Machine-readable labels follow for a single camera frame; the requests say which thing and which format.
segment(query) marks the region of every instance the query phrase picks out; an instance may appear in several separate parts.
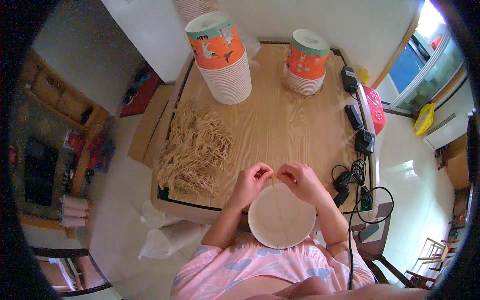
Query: string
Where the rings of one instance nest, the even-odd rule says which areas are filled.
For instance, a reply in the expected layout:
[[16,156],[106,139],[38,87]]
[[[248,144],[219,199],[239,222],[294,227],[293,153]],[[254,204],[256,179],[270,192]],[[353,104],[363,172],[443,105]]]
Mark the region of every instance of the string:
[[275,184],[272,185],[272,189],[273,189],[273,193],[275,195],[275,199],[276,199],[276,209],[278,211],[278,215],[280,216],[280,221],[282,222],[282,229],[283,229],[283,233],[285,234],[285,239],[287,240],[287,244],[288,244],[288,236],[287,236],[287,231],[285,230],[285,223],[283,222],[283,218],[282,218],[282,213],[280,211],[280,207],[278,207],[278,204],[279,204],[279,201],[278,201],[278,195],[275,191]]

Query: tiled floor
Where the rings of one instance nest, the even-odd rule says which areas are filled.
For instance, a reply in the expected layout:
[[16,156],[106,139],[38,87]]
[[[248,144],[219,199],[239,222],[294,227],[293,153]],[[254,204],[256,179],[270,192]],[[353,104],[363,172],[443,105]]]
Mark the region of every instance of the tiled floor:
[[[80,239],[124,299],[169,299],[173,278],[195,245],[167,260],[138,260],[149,231],[139,218],[150,197],[152,172],[126,155],[140,119],[117,121],[117,151],[109,173],[97,177],[91,189],[91,227],[80,232]],[[411,119],[387,114],[376,150],[381,185],[395,198],[384,255],[401,272],[417,271],[415,262],[427,237],[444,239],[454,202],[446,172],[436,171],[433,151],[411,128]],[[384,273],[397,281],[386,269]]]
[[[402,273],[426,274],[434,265],[420,269],[417,258],[428,251],[427,238],[446,238],[455,196],[445,169],[437,171],[433,150],[412,127],[412,119],[386,114],[385,128],[377,136],[380,185],[395,200],[384,256]],[[398,281],[385,268],[382,271],[387,279]]]
[[152,171],[127,153],[141,117],[117,121],[117,150],[108,174],[97,176],[91,186],[91,226],[79,232],[79,238],[125,300],[169,299],[173,278],[195,246],[183,248],[166,260],[138,259],[149,231],[140,221],[140,213],[150,200]]

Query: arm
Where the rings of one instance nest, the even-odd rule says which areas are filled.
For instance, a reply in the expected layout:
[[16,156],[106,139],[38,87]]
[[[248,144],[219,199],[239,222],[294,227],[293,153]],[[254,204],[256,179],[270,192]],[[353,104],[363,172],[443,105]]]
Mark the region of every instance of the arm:
[[[300,163],[284,164],[278,170],[277,177],[299,199],[316,208],[320,229],[327,243],[327,251],[332,256],[348,251],[348,222],[338,210],[332,196],[320,183],[312,168]],[[352,250],[358,252],[353,239]]]
[[242,210],[257,198],[274,174],[272,168],[263,163],[256,163],[240,172],[232,196],[201,244],[223,250],[230,247],[235,239]]

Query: tangled rope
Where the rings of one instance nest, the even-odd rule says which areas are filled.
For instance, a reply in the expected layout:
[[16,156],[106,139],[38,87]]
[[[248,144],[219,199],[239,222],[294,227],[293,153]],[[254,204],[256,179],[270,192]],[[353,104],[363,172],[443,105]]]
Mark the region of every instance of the tangled rope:
[[218,180],[230,155],[231,134],[209,107],[198,111],[193,100],[178,107],[167,146],[153,171],[160,188],[175,192],[218,192]]

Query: hand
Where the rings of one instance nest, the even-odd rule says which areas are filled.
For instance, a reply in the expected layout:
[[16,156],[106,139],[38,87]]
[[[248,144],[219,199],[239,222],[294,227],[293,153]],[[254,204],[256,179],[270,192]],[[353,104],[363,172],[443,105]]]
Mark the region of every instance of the hand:
[[332,196],[318,180],[312,168],[305,164],[284,164],[276,175],[299,199],[318,207],[321,204],[333,203]]
[[264,189],[266,183],[275,175],[272,168],[263,163],[256,163],[240,172],[237,184],[225,208],[242,210],[251,204]]

